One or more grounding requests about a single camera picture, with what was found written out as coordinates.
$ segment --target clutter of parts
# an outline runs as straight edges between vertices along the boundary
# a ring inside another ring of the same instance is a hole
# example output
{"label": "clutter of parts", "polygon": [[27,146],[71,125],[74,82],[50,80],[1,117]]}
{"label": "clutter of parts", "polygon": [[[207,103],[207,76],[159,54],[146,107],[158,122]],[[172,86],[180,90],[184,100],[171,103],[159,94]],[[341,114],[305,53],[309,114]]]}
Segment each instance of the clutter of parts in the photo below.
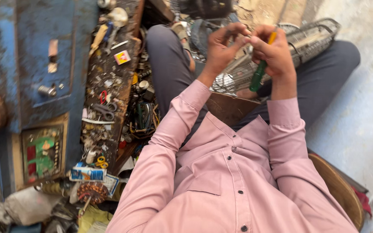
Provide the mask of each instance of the clutter of parts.
{"label": "clutter of parts", "polygon": [[[203,66],[208,35],[238,22],[233,4],[0,0],[0,231],[104,232],[162,120],[148,28],[181,22]],[[332,19],[280,27],[295,66],[339,30]],[[208,108],[227,125],[260,104],[234,96],[256,71],[250,54],[245,47],[211,87]]]}

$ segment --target red scissors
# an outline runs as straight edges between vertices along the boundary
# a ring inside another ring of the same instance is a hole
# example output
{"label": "red scissors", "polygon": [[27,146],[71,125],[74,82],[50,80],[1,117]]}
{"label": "red scissors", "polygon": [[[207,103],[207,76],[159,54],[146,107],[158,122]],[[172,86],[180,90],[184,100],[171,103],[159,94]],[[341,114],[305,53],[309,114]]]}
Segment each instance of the red scissors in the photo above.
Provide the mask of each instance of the red scissors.
{"label": "red scissors", "polygon": [[107,96],[107,91],[104,90],[100,93],[100,103],[101,104],[104,104],[106,102],[106,96]]}

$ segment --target gray trousers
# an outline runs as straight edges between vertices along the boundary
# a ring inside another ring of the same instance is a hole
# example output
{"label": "gray trousers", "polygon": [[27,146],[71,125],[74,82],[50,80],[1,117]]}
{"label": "gray trousers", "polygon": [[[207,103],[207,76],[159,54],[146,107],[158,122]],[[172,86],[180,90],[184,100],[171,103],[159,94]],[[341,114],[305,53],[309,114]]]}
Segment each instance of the gray trousers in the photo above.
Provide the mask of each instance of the gray trousers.
{"label": "gray trousers", "polygon": [[[189,71],[190,61],[186,50],[170,28],[164,25],[151,27],[146,43],[159,111],[161,117],[164,117],[171,100],[187,88],[195,76]],[[359,62],[360,54],[355,45],[347,41],[335,41],[320,55],[296,69],[299,110],[301,118],[306,122],[306,130],[324,113]],[[267,82],[257,94],[266,97],[271,92],[272,83]],[[207,112],[204,106],[184,144],[199,128]],[[269,123],[267,105],[262,104],[232,129],[241,129],[258,115]]]}

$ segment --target metal wire grill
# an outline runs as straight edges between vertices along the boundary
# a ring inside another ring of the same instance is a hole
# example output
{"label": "metal wire grill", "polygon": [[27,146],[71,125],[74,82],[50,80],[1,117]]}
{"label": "metal wire grill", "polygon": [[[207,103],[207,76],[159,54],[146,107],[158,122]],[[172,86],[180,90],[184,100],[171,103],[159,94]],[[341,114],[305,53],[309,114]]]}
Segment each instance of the metal wire grill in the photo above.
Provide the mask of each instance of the metal wire grill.
{"label": "metal wire grill", "polygon": [[[297,68],[329,47],[340,29],[340,24],[333,19],[325,18],[305,24],[301,28],[292,24],[279,24],[279,27],[287,33],[289,50],[293,64]],[[247,52],[216,77],[211,89],[220,93],[236,93],[246,89],[256,69],[257,64],[251,61],[251,52]],[[270,77],[264,75],[262,83],[268,79]]]}

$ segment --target hand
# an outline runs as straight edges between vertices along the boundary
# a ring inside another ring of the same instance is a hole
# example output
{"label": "hand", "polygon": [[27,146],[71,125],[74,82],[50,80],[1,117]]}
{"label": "hand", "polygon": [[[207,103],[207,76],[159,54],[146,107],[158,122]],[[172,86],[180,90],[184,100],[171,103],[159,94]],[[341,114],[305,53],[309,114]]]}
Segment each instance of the hand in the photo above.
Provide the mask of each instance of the hand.
{"label": "hand", "polygon": [[276,30],[272,25],[261,25],[253,31],[251,44],[253,45],[254,63],[259,64],[260,60],[267,62],[264,70],[266,74],[276,78],[296,78],[293,60],[288,49],[286,34],[282,29],[277,29],[277,36],[274,42],[269,45],[265,41],[269,40],[272,32]]}
{"label": "hand", "polygon": [[[246,29],[244,24],[231,23],[215,31],[208,37],[207,63],[201,75],[197,78],[207,87],[212,85],[215,77],[233,60],[237,51],[250,42],[250,38],[239,36],[239,34],[247,36],[251,33]],[[232,36],[235,43],[227,47]]]}
{"label": "hand", "polygon": [[271,45],[265,42],[274,30],[275,26],[271,25],[262,25],[254,30],[251,37],[252,60],[257,64],[260,60],[267,62],[264,71],[272,77],[272,100],[294,98],[297,96],[297,77],[285,32],[277,29],[274,42]]}

